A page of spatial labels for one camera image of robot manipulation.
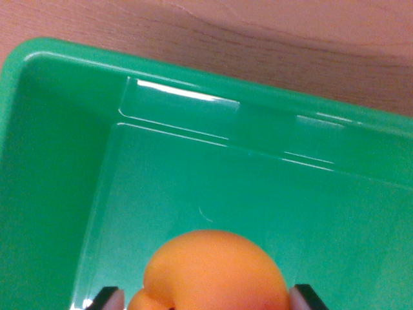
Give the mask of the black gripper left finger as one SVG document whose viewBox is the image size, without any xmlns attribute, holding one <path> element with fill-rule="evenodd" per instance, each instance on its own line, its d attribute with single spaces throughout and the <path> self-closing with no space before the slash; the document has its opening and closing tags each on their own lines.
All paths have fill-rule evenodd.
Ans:
<svg viewBox="0 0 413 310">
<path fill-rule="evenodd" d="M 86 310 L 123 310 L 125 292 L 115 286 L 103 287 Z"/>
</svg>

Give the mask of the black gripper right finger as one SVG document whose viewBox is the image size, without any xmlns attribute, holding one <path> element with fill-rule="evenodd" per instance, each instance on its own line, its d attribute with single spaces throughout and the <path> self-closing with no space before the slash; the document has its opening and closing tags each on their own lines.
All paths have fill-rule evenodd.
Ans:
<svg viewBox="0 0 413 310">
<path fill-rule="evenodd" d="M 328 310 L 309 284 L 296 284 L 289 290 L 291 310 Z"/>
</svg>

